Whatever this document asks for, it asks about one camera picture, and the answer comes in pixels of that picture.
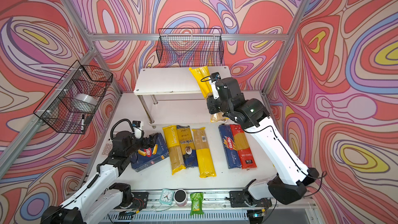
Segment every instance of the red pasta package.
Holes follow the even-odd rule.
[[[248,140],[246,139],[245,132],[242,127],[238,124],[231,125],[232,135],[234,136],[236,149],[242,164],[242,169],[254,169],[257,168],[256,162],[254,161],[253,154],[249,147]]]

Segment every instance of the clock face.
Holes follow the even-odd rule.
[[[163,190],[160,200],[164,202],[171,202],[173,200],[173,192],[169,190]]]

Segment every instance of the green snack package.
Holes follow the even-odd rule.
[[[204,214],[202,211],[203,193],[191,193],[191,215]]]

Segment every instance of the teal alarm clock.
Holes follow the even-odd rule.
[[[173,190],[163,189],[162,193],[160,194],[159,202],[166,205],[171,205],[173,202],[173,196],[174,196]]]

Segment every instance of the metal table leg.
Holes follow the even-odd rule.
[[[147,116],[148,116],[148,119],[149,119],[149,123],[153,124],[155,121],[153,120],[153,118],[152,118],[152,116],[151,116],[151,114],[149,112],[149,109],[148,109],[147,104],[145,103],[144,97],[142,95],[137,95],[137,96],[138,96],[138,99],[140,99],[141,104],[144,107],[145,112],[147,113]]]
[[[158,100],[155,98],[155,95],[151,95],[152,100],[153,100],[153,104],[157,105],[158,104]]]

